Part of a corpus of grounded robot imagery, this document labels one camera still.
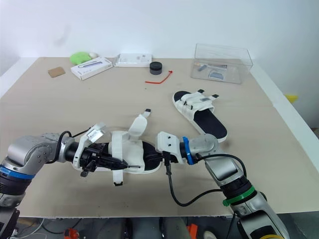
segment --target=small white box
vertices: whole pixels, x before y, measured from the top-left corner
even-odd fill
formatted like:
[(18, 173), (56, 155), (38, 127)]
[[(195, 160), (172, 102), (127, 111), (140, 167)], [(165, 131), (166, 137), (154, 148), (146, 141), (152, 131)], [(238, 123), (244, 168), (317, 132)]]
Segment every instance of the small white box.
[(112, 67), (112, 62), (105, 57), (100, 56), (80, 65), (71, 67), (71, 72), (80, 80), (84, 81), (85, 79), (88, 79), (89, 77), (99, 74), (102, 71), (106, 71)]
[(115, 58), (116, 67), (149, 67), (152, 62), (151, 54), (120, 54)]

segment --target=clear plastic box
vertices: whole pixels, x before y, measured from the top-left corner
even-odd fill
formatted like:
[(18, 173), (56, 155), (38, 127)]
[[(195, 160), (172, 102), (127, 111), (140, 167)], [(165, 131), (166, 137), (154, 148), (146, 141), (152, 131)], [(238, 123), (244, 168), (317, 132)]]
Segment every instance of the clear plastic box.
[(245, 48), (196, 44), (191, 77), (241, 84), (252, 66)]

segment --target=white wall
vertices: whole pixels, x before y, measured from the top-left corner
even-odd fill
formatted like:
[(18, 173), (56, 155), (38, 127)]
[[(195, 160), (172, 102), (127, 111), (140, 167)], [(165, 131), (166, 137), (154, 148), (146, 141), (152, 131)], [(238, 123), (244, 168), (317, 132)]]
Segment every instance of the white wall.
[(2, 0), (1, 34), (21, 57), (96, 51), (188, 58), (198, 42), (248, 48), (319, 127), (317, 0)]
[(8, 35), (2, 32), (2, 26), (5, 25), (5, 19), (1, 16), (2, 10), (0, 12), (0, 76), (4, 74), (17, 60), (19, 59), (19, 54), (8, 42)]

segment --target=red cable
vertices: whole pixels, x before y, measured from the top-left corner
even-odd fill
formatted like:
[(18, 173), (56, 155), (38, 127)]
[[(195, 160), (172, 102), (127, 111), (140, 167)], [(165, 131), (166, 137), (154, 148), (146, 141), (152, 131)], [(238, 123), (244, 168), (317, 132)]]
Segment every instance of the red cable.
[(145, 83), (150, 83), (150, 84), (161, 84), (164, 81), (166, 81), (166, 79), (173, 73), (173, 71), (168, 71), (169, 74), (164, 78), (164, 80), (160, 81), (160, 82), (153, 82), (153, 81), (145, 81)]

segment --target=green object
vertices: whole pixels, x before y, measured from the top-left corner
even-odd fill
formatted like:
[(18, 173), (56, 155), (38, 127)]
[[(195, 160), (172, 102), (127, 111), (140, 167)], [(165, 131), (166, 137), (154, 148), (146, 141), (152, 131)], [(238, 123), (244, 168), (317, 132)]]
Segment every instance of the green object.
[(87, 52), (80, 51), (70, 56), (70, 61), (73, 65), (79, 65), (89, 60), (92, 60), (92, 58), (89, 56), (89, 53)]
[(244, 198), (247, 198), (249, 195), (251, 195), (253, 192), (255, 191), (255, 188), (254, 186), (251, 186), (250, 189), (248, 189), (246, 192), (244, 192), (243, 194), (237, 196), (237, 197), (234, 197), (234, 198), (231, 198), (231, 199), (225, 199), (223, 201), (223, 205), (228, 207), (230, 204), (232, 203), (236, 203), (238, 202), (239, 200), (242, 200)]

